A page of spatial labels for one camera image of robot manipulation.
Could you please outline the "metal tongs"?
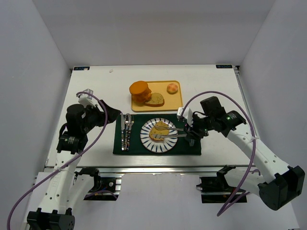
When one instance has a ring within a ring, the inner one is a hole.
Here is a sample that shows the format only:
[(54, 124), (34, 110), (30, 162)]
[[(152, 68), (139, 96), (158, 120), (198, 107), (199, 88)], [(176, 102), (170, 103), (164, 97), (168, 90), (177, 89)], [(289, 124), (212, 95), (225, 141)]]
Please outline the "metal tongs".
[(152, 134), (153, 138), (183, 138), (187, 136), (187, 133), (183, 132), (182, 128), (173, 128), (173, 127), (165, 127), (165, 126), (157, 126), (155, 127), (158, 131), (168, 130), (168, 134)]

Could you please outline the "seeded bread slice back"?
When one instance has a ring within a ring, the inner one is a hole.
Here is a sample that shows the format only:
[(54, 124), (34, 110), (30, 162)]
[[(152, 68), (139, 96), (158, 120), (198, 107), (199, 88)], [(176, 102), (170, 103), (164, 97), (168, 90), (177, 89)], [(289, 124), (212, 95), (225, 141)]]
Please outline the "seeded bread slice back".
[(153, 128), (151, 129), (149, 133), (149, 137), (154, 141), (164, 141), (164, 138), (157, 138), (157, 135), (168, 135), (169, 130), (168, 129), (162, 129), (163, 128), (169, 128), (168, 124), (166, 124), (163, 121), (157, 122)]

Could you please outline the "round bread bun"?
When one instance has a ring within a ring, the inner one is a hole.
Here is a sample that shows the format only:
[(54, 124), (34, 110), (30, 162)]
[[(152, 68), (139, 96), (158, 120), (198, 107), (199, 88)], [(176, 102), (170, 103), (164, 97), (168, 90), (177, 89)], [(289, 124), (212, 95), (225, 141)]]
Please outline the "round bread bun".
[(167, 85), (166, 90), (169, 94), (177, 93), (178, 92), (178, 85), (175, 84), (175, 83), (170, 83), (170, 84)]

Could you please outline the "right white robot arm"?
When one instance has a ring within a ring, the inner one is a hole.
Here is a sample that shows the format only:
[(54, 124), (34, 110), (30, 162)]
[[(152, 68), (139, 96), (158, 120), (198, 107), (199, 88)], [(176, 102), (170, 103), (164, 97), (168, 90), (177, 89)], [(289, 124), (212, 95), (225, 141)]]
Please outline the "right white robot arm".
[(255, 165), (260, 172), (251, 173), (251, 166), (245, 171), (235, 166), (225, 166), (217, 172), (215, 185), (222, 189), (235, 188), (219, 215), (236, 202), (234, 196), (240, 189), (244, 190), (245, 195), (258, 195), (272, 210), (279, 210), (301, 194), (304, 170), (299, 166), (291, 167), (256, 137), (247, 115), (237, 111), (226, 112), (216, 96), (202, 100), (201, 106), (203, 117), (198, 117), (187, 106), (177, 111), (178, 119), (186, 121), (186, 140), (192, 143), (208, 136), (209, 131), (213, 130), (221, 133), (239, 147), (250, 159), (250, 165)]

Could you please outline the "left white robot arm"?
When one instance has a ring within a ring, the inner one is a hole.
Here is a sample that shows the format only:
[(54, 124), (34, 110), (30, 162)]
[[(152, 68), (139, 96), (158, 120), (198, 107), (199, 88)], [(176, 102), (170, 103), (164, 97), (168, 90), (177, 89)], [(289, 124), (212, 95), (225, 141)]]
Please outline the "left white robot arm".
[(57, 145), (55, 175), (36, 211), (30, 211), (27, 223), (33, 230), (72, 230), (74, 213), (90, 190), (99, 189), (99, 170), (83, 168), (76, 172), (87, 144), (87, 134), (95, 127), (116, 121), (120, 111), (99, 101), (102, 109), (91, 100), (80, 99), (67, 108), (66, 123), (61, 127)]

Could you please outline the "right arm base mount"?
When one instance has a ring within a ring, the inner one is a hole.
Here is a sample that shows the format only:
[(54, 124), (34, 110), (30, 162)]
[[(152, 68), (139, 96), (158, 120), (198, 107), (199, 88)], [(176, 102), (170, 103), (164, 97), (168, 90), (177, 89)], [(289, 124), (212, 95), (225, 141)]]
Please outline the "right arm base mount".
[(236, 189), (236, 186), (229, 186), (224, 177), (231, 169), (235, 169), (235, 166), (223, 167), (216, 176), (200, 177), (200, 183), (196, 185), (196, 189), (201, 192), (203, 204), (220, 204), (228, 200)]

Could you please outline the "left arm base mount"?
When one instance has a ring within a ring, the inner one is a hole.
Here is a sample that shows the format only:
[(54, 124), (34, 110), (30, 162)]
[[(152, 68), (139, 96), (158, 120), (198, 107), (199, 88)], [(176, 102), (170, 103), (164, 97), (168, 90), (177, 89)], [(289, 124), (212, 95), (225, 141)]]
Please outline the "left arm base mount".
[(116, 201), (121, 187), (121, 178), (113, 175), (104, 175), (97, 168), (83, 168), (74, 173), (75, 184), (82, 174), (90, 175), (94, 180), (94, 186), (84, 197), (84, 200), (90, 201)]

